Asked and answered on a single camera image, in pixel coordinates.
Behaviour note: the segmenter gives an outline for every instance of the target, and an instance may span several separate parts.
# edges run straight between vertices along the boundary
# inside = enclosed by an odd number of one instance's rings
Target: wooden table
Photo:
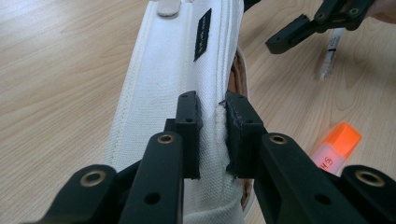
[[[245,15],[251,103],[267,130],[307,153],[350,122],[363,138],[347,164],[396,178],[396,26],[369,19],[345,32],[324,81],[330,32],[281,55],[264,45],[320,2],[265,0]],[[102,161],[146,3],[0,2],[0,223],[39,219],[71,174]],[[258,206],[248,223],[263,223]]]

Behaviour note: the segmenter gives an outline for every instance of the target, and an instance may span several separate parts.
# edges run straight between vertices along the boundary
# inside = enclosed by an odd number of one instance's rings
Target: orange highlighter
[[[318,168],[335,175],[360,140],[358,131],[342,122],[332,130],[310,158]]]

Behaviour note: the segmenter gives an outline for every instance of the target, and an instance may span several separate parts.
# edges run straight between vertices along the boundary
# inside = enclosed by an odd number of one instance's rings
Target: black rectangular patch
[[[197,28],[197,39],[195,41],[194,61],[197,61],[203,55],[207,48],[207,39],[209,38],[210,17],[212,16],[212,8],[199,20]]]

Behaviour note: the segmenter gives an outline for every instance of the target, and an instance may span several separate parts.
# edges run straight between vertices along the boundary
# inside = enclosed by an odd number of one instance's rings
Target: white pen
[[[332,73],[332,63],[334,60],[334,54],[337,50],[338,42],[340,41],[341,34],[344,32],[344,28],[336,28],[332,33],[332,39],[330,40],[329,46],[327,47],[326,56],[324,58],[323,64],[320,67],[320,80]]]

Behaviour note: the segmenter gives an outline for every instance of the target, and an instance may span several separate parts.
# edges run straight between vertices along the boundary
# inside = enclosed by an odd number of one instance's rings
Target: brass grommet
[[[106,173],[100,170],[93,170],[85,174],[79,181],[81,186],[90,188],[100,184],[105,180]]]
[[[359,170],[355,173],[355,176],[359,179],[359,181],[367,185],[378,188],[385,186],[384,179],[372,172]]]
[[[358,14],[358,13],[359,13],[359,9],[356,8],[356,7],[354,7],[354,8],[349,10],[349,14],[351,14],[351,15],[355,15],[355,14]]]
[[[158,142],[161,144],[169,144],[173,141],[175,141],[175,137],[171,134],[163,134],[158,137]]]
[[[288,143],[288,139],[286,139],[284,136],[277,135],[277,134],[271,135],[270,140],[273,143],[278,144],[278,145],[283,145],[283,144]]]

